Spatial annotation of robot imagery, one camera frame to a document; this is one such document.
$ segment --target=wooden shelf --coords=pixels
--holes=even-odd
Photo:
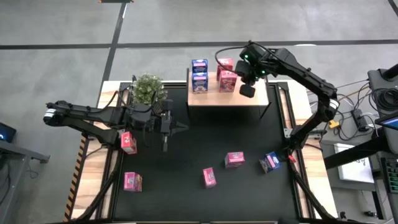
[[[253,98],[248,98],[239,93],[243,82],[240,77],[236,80],[235,91],[233,93],[220,93],[216,72],[208,72],[208,91],[207,93],[194,94],[192,90],[192,72],[188,74],[188,106],[267,106],[268,96],[266,81],[259,80],[253,86],[256,93]]]

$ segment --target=green plant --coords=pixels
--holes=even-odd
[[[158,101],[167,98],[167,90],[164,90],[162,79],[155,75],[144,74],[133,82],[132,87],[132,99],[135,103],[150,105],[155,91]]]

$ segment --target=concrete floor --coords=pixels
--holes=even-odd
[[[97,0],[2,0],[0,45],[109,44],[120,6]],[[397,27],[398,17],[387,0],[137,0],[128,4],[119,43],[381,40],[398,39]],[[398,62],[398,44],[281,47],[335,86],[364,80],[368,70]],[[212,58],[219,49],[117,49],[109,79],[129,80],[133,74],[151,72],[164,80],[183,80],[192,58],[210,59],[215,70]],[[51,154],[46,165],[32,162],[39,177],[26,177],[12,223],[62,220],[80,134],[44,125],[45,103],[67,100],[95,106],[108,52],[0,50],[0,122],[18,130],[15,144]],[[223,55],[238,59],[238,52]],[[350,93],[361,85],[339,93]],[[361,109],[374,112],[366,101]],[[328,133],[325,139],[336,138]],[[349,218],[383,222],[362,215],[364,210],[374,210],[369,192],[333,189],[333,195],[337,210]]]

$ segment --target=wooden platform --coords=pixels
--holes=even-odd
[[[295,122],[296,124],[304,123],[312,115],[306,89],[302,85],[292,80],[278,81],[278,82],[288,83]],[[102,108],[104,105],[107,104],[107,102],[111,99],[113,93],[119,89],[120,83],[121,81],[104,82],[98,103],[99,108]],[[256,93],[257,94],[260,93],[259,87],[257,87]],[[284,114],[285,114],[285,120],[287,124],[289,124],[289,112],[287,111],[285,95],[283,91],[280,91],[280,93],[282,98]],[[116,99],[114,99],[111,105],[112,106],[116,105]],[[95,125],[101,128],[106,128],[101,123],[95,123]],[[84,147],[85,144],[84,142],[86,142],[85,138],[82,139],[81,147]],[[319,146],[319,143],[316,140],[308,140],[307,142],[315,146]],[[87,152],[94,151],[95,149],[100,147],[98,141],[90,141],[86,142],[86,144],[88,144]],[[305,146],[302,149],[302,154],[305,163],[304,165],[307,171],[308,183],[311,191],[314,193],[314,195],[317,197],[320,203],[326,208],[326,210],[331,215],[337,217],[335,202],[333,200],[333,195],[331,193],[331,188],[326,173],[325,164],[323,162],[322,152],[319,149]],[[71,218],[79,217],[85,211],[87,206],[92,202],[95,195],[100,190],[101,181],[104,173],[105,160],[106,160],[106,149],[102,149],[97,153],[92,154],[90,157],[86,159],[84,159],[83,155],[83,157],[80,157],[80,160],[82,161],[76,164],[76,169],[74,171],[71,171],[71,173],[73,173],[72,186],[67,201],[67,209],[65,211],[64,221]],[[115,162],[116,162],[116,152],[113,152],[113,159],[111,163],[112,169],[114,167]],[[300,191],[299,194],[300,194],[300,201],[302,204],[303,214],[305,217],[308,217],[308,210],[307,210],[307,203],[305,200],[305,196],[302,191]],[[109,198],[110,198],[110,190],[108,191],[104,199],[104,207],[102,212],[103,218],[106,218],[108,215]]]
[[[239,94],[239,89],[244,83],[238,77],[233,93],[220,93],[216,72],[208,73],[208,92],[194,94],[192,90],[192,72],[188,75],[188,106],[267,106],[269,104],[265,82],[257,82],[253,98]]]

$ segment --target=juice box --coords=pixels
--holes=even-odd
[[[231,58],[220,58],[218,61],[230,70],[234,68],[234,60]],[[217,65],[217,81],[220,80],[220,73],[222,70],[224,70],[224,68],[221,65]]]
[[[260,159],[260,164],[265,173],[280,168],[280,162],[274,152],[270,152],[263,159]]]
[[[137,141],[130,132],[125,132],[121,135],[120,145],[127,154],[137,153]]]
[[[192,73],[207,72],[207,59],[192,60]]]
[[[136,172],[124,173],[124,190],[142,192],[142,177]]]
[[[192,74],[193,93],[206,93],[208,90],[209,77],[206,72]]]
[[[233,93],[238,75],[222,70],[220,72],[220,93]]]
[[[203,177],[205,179],[205,185],[207,189],[214,187],[217,184],[212,167],[203,170]]]
[[[225,167],[238,167],[244,164],[243,152],[229,152],[227,153],[225,159]]]

